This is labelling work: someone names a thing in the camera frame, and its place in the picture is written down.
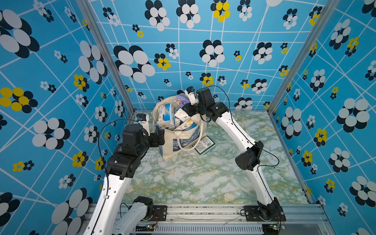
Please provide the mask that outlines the blue white tissue box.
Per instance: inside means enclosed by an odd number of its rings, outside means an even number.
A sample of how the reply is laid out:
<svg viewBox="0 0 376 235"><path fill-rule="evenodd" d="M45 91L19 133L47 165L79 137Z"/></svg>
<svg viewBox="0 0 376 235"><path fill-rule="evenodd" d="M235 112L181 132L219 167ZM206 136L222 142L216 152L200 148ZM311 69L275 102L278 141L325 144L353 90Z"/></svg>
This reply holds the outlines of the blue white tissue box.
<svg viewBox="0 0 376 235"><path fill-rule="evenodd" d="M176 129L174 129L174 131L188 131L195 128L196 126L197 124L192 119L188 119L181 125L179 125Z"/></svg>

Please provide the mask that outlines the cream canvas tote bag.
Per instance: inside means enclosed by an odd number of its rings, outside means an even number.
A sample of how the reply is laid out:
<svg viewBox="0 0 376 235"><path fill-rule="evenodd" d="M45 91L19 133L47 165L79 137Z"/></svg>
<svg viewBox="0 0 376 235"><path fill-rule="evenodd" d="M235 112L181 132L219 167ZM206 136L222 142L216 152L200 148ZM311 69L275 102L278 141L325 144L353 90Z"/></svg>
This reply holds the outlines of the cream canvas tote bag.
<svg viewBox="0 0 376 235"><path fill-rule="evenodd" d="M174 113L180 108L175 102L176 96L166 98L161 102L157 103L152 111L152 119L154 121L154 127L156 130L164 130L165 144L159 147L160 153L164 160L168 160L182 151L191 151L194 149L193 145L199 142L203 137L205 137L207 124L203 122L198 114L195 114L191 119L197 124L197 126L188 131L174 131L179 125L175 124L170 128L162 128L157 124L158 119L158 108L161 105L171 103L174 107Z"/></svg>

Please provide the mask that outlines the green white tissue pack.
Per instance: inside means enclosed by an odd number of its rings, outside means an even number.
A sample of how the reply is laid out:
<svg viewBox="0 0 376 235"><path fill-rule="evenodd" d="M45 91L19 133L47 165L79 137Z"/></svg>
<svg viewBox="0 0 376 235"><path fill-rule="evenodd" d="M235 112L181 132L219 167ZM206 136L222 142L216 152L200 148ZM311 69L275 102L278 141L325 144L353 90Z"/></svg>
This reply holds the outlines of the green white tissue pack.
<svg viewBox="0 0 376 235"><path fill-rule="evenodd" d="M216 143L209 136L203 137L199 142L193 145L194 152L198 157L201 157L208 153L210 150L214 149Z"/></svg>

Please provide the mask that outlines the colourful small tissue pack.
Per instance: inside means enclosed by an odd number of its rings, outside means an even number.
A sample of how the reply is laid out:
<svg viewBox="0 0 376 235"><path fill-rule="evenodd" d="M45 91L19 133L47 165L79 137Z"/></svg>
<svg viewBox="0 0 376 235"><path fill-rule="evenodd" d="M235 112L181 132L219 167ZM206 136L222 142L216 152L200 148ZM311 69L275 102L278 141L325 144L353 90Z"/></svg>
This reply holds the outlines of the colourful small tissue pack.
<svg viewBox="0 0 376 235"><path fill-rule="evenodd" d="M174 107L171 103L161 105L158 108L157 124L162 128L170 128L175 125Z"/></svg>

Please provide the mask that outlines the purple tissue pack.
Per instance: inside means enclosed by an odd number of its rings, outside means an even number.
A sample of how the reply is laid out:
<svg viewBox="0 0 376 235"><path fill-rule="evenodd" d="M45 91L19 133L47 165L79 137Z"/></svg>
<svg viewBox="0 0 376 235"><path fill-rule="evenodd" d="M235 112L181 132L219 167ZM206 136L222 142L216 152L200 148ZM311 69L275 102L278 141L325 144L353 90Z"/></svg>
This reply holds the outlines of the purple tissue pack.
<svg viewBox="0 0 376 235"><path fill-rule="evenodd" d="M174 102L180 107L180 108L183 108L184 106L186 106L187 104L190 103L190 100L188 98L186 98L185 96L183 95L177 95Z"/></svg>

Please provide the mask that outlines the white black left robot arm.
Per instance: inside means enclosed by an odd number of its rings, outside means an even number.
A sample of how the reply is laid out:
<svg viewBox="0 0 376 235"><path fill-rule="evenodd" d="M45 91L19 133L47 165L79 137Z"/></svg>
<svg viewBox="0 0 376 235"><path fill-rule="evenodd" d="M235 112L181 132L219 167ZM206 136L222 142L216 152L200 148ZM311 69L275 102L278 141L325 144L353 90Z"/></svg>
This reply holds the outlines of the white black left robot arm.
<svg viewBox="0 0 376 235"><path fill-rule="evenodd" d="M125 127L119 144L105 168L104 189L99 197L86 235L129 235L138 223L153 215L153 200L139 196L119 221L117 213L141 160L151 147L163 146L164 130L148 133L143 125L133 123Z"/></svg>

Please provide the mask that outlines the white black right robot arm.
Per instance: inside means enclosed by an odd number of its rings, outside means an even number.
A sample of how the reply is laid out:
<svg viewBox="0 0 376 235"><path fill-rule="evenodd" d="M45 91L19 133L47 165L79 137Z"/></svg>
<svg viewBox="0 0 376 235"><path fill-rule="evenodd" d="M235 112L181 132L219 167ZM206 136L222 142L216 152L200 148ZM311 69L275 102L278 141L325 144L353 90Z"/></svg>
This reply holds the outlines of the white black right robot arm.
<svg viewBox="0 0 376 235"><path fill-rule="evenodd" d="M206 116L219 125L235 142L240 150L240 155L235 158L237 166L250 178L257 195L258 214L265 221L271 221L275 217L280 222L286 221L285 213L277 197L274 196L263 176L260 156L263 151L263 143L251 138L233 118L231 110L223 102L215 102L209 88L195 90L188 87L185 95L190 100L183 109L189 115L198 114L203 121Z"/></svg>

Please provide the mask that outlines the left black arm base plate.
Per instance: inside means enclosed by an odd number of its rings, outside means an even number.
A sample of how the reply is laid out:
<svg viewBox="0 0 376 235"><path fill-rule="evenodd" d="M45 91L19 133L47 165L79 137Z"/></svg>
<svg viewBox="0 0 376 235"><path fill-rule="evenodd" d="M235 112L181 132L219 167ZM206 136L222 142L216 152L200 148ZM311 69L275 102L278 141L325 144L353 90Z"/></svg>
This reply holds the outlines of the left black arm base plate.
<svg viewBox="0 0 376 235"><path fill-rule="evenodd" d="M130 216L140 221L166 221L166 214L166 205L156 205L151 209L148 205L137 202L130 207L124 217Z"/></svg>

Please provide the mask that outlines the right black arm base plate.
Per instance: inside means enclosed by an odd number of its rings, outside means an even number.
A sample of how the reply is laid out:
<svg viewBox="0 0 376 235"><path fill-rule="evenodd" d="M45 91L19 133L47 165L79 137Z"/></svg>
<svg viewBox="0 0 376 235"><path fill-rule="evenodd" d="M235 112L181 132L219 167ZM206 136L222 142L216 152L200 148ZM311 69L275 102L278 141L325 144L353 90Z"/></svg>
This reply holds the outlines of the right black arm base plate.
<svg viewBox="0 0 376 235"><path fill-rule="evenodd" d="M286 215L281 206L262 207L246 205L243 207L248 222L286 222Z"/></svg>

